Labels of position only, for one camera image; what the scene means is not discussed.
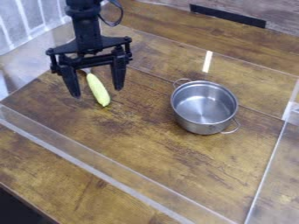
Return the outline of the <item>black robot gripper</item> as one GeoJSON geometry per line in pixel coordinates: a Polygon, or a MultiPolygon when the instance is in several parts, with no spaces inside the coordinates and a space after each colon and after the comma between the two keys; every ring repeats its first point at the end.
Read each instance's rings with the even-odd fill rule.
{"type": "Polygon", "coordinates": [[[74,98],[79,98],[79,84],[75,74],[78,68],[110,65],[114,90],[124,87],[126,64],[132,59],[129,37],[105,37],[100,33],[98,6],[66,6],[74,39],[63,45],[49,48],[50,70],[59,70],[59,75],[74,98]]]}

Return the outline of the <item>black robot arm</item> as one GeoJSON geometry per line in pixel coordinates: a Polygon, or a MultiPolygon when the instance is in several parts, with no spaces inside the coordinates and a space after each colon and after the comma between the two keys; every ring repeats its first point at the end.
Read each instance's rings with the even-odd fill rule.
{"type": "MultiPolygon", "coordinates": [[[[121,4],[117,0],[108,0],[124,15],[121,4]]],[[[126,64],[132,60],[129,37],[105,37],[100,33],[98,21],[109,26],[120,24],[122,17],[116,22],[108,22],[100,15],[104,0],[65,0],[65,14],[71,19],[74,39],[63,45],[49,48],[45,54],[50,57],[50,72],[57,74],[63,81],[69,94],[79,98],[79,84],[75,71],[109,65],[114,90],[124,87],[126,64]]]]}

